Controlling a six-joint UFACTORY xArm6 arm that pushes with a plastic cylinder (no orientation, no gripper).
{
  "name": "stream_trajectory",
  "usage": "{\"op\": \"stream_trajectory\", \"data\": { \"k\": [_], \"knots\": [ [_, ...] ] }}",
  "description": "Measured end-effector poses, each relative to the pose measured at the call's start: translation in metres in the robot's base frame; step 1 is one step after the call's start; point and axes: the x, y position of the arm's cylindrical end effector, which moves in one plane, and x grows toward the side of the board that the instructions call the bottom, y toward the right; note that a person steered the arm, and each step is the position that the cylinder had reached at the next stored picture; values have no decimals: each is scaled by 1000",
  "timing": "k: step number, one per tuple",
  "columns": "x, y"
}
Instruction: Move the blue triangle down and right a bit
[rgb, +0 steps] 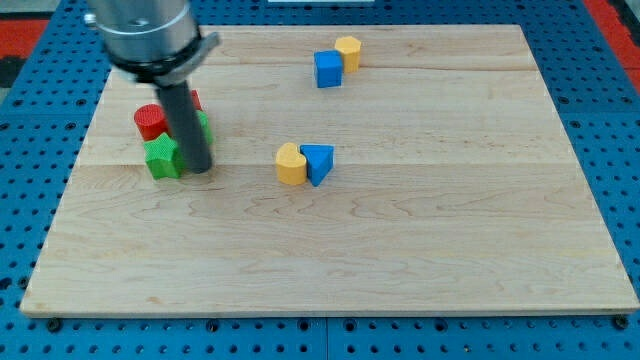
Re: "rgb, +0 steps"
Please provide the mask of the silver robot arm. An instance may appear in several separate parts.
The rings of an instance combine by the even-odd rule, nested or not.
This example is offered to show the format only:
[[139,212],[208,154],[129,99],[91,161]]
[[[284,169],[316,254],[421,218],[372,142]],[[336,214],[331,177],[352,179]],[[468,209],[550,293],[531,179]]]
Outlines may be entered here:
[[84,21],[97,30],[110,62],[133,82],[151,84],[186,167],[211,169],[213,157],[196,115],[188,77],[220,45],[203,35],[188,0],[88,0]]

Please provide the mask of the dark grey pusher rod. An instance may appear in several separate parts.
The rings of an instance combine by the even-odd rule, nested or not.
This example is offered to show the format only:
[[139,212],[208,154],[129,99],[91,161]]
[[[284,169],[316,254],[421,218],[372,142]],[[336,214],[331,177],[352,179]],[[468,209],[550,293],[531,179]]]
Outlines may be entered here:
[[196,174],[209,171],[212,155],[188,83],[156,87],[155,93],[188,170]]

